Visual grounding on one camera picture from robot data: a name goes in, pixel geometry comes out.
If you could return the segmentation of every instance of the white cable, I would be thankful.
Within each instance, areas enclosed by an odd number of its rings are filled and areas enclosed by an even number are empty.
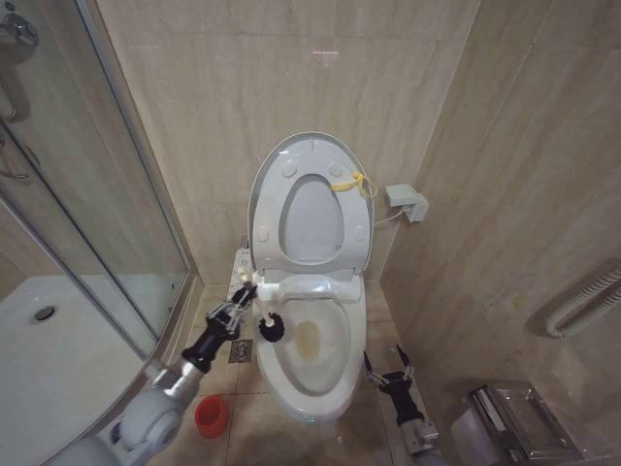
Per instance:
[[[384,223],[384,222],[386,222],[386,221],[394,220],[395,218],[397,218],[398,216],[400,216],[400,215],[401,215],[403,212],[405,212],[405,211],[406,211],[406,210],[402,207],[402,208],[401,208],[401,210],[400,210],[397,214],[395,214],[395,215],[393,215],[393,216],[390,216],[389,218],[385,218],[384,220],[376,221],[376,222],[373,224],[373,228],[375,228],[375,227],[376,227],[376,226],[378,226],[378,225],[381,225],[382,223]]]

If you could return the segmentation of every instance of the white hose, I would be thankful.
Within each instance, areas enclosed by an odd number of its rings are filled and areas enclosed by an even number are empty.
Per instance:
[[[382,225],[383,223],[385,223],[386,221],[390,221],[390,220],[394,220],[395,218],[397,218],[398,216],[400,216],[401,214],[403,214],[406,210],[405,209],[401,209],[397,214],[390,216],[389,218],[385,218],[384,220],[380,220],[380,221],[376,221],[373,224],[373,228],[375,228],[378,225]]]
[[[603,274],[561,304],[559,309],[554,311],[552,315],[547,318],[545,322],[545,331],[552,337],[557,338],[572,337],[582,331],[593,323],[594,320],[600,318],[617,304],[621,303],[621,285],[616,286],[606,296],[598,299],[595,305],[587,308],[580,316],[572,319],[570,322],[561,326],[559,326],[559,322],[566,318],[577,306],[586,303],[592,297],[601,294],[619,281],[621,281],[621,265],[617,265],[610,272]]]

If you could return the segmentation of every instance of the shower drain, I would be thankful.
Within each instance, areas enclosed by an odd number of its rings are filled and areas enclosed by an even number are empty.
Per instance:
[[[55,306],[45,306],[37,311],[34,316],[31,317],[32,323],[45,322],[50,319],[54,314],[56,314]]]
[[[252,340],[235,340],[231,344],[229,362],[250,362],[252,357]]]

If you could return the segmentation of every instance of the toilet brush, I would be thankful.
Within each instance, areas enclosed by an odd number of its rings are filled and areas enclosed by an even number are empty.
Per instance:
[[[270,343],[275,343],[284,335],[284,322],[276,313],[268,313],[267,318],[259,322],[259,332]]]
[[[244,267],[240,267],[237,270],[237,275],[244,283],[250,281],[250,273]],[[255,303],[263,315],[263,318],[259,322],[259,331],[261,335],[270,343],[277,342],[284,335],[284,322],[282,321],[282,317],[276,313],[269,313],[265,308],[265,304],[259,299],[257,299]]]

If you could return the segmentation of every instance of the white toilet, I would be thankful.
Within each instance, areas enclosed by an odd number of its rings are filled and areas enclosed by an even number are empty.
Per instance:
[[[357,186],[331,188],[353,172],[364,173],[341,141],[297,134],[267,157],[248,206],[254,323],[268,310],[285,328],[274,344],[256,332],[259,367],[281,407],[306,422],[342,415],[362,368],[373,202]]]

